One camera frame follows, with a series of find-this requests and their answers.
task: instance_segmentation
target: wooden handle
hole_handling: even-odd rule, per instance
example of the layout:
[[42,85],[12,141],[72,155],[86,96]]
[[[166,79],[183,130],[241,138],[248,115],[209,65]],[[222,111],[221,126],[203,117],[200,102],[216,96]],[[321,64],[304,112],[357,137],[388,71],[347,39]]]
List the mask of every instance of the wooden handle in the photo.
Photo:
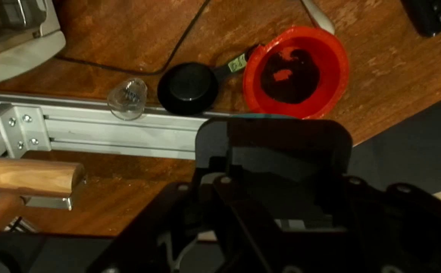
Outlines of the wooden handle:
[[30,196],[68,197],[85,179],[77,162],[0,159],[0,191]]
[[16,194],[0,194],[0,231],[24,211],[24,200]]

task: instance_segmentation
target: power cord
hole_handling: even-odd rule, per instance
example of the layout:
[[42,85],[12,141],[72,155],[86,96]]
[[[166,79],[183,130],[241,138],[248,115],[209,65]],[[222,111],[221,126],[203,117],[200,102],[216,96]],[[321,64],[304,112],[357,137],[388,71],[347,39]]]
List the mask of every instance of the power cord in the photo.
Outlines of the power cord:
[[189,21],[188,27],[185,29],[185,32],[180,35],[180,38],[177,39],[176,46],[172,47],[168,59],[165,61],[165,64],[156,70],[156,71],[136,71],[136,70],[127,70],[127,68],[119,68],[119,67],[113,67],[113,65],[103,65],[103,64],[95,64],[95,62],[89,62],[89,61],[83,61],[83,59],[75,59],[75,58],[66,58],[62,55],[57,55],[56,59],[60,61],[69,61],[69,62],[77,62],[77,64],[85,64],[85,65],[92,65],[92,67],[100,67],[104,70],[115,70],[115,71],[121,71],[121,73],[129,73],[129,74],[142,74],[142,76],[153,76],[153,74],[160,74],[163,73],[168,65],[171,64],[172,58],[176,56],[179,47],[183,44],[183,41],[188,38],[189,32],[192,30],[192,27],[195,26],[195,23],[198,21],[198,18],[203,15],[204,9],[207,8],[207,5],[210,3],[210,0],[204,0],[203,5],[200,6],[200,9],[195,12],[195,15],[192,17],[192,20]]

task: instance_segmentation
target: dark floor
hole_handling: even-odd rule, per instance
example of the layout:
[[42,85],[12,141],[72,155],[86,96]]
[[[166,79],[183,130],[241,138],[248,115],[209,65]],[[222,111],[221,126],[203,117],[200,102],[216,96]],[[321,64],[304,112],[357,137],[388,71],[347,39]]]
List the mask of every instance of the dark floor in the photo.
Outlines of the dark floor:
[[350,174],[376,188],[409,182],[441,191],[441,103],[354,147]]

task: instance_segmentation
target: black plastic part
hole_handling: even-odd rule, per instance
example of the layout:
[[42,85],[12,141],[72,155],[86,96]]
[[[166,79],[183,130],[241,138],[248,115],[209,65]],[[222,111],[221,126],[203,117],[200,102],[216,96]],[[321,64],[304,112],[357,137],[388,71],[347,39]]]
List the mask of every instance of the black plastic part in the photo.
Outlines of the black plastic part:
[[441,32],[441,0],[401,0],[415,29],[423,36]]
[[194,115],[207,111],[218,96],[218,80],[203,64],[188,62],[168,70],[157,88],[160,105],[176,115]]

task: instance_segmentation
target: red bowl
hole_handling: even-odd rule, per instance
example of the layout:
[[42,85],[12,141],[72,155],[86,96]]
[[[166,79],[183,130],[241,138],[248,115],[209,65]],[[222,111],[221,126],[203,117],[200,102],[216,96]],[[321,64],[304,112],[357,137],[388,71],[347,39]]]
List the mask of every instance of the red bowl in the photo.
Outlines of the red bowl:
[[[319,80],[313,93],[300,103],[286,103],[265,94],[260,74],[266,61],[283,50],[307,52],[318,67]],[[283,114],[295,118],[321,118],[341,99],[348,83],[348,59],[341,42],[316,27],[292,27],[259,46],[248,58],[242,79],[242,93],[254,112]]]

